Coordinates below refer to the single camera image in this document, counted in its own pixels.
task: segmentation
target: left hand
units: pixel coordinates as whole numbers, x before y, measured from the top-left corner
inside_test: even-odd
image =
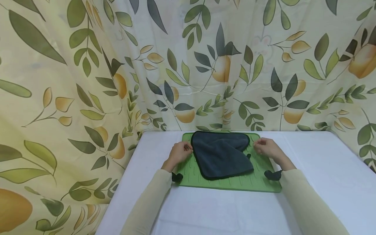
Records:
[[[162,170],[172,172],[172,170],[181,162],[185,161],[193,153],[190,142],[181,141],[174,144],[168,159],[163,163]]]

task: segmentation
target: white table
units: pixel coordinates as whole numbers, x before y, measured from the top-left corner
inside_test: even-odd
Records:
[[[96,235],[118,235],[140,194],[184,132],[146,132]],[[272,138],[353,235],[375,235],[376,175],[330,132],[258,132]],[[283,193],[173,186],[152,235],[301,235]]]

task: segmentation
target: backdrop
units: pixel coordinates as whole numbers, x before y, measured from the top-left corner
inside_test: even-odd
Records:
[[[372,0],[0,12],[0,233],[93,234],[149,130],[326,130],[375,170]]]

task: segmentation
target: dark gray towel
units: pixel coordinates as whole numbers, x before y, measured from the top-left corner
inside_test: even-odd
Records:
[[[249,137],[241,133],[193,133],[193,154],[202,176],[207,180],[224,179],[253,171],[253,165],[243,154]]]

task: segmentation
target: drying mat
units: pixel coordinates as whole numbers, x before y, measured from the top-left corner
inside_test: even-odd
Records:
[[[193,154],[187,161],[179,164],[177,173],[183,175],[183,180],[180,186],[197,187],[197,188],[215,188],[222,190],[241,190],[241,191],[259,191],[279,193],[282,187],[278,181],[270,181],[264,176],[266,170],[274,172],[271,162],[268,158],[262,157],[253,149],[253,141],[260,138],[255,133],[243,133],[249,136],[250,143],[246,150],[243,151],[245,155],[251,154],[250,161],[253,164],[254,172],[242,176],[235,176],[227,179],[206,180],[200,173],[196,158]],[[183,141],[191,141],[193,133],[183,134]]]

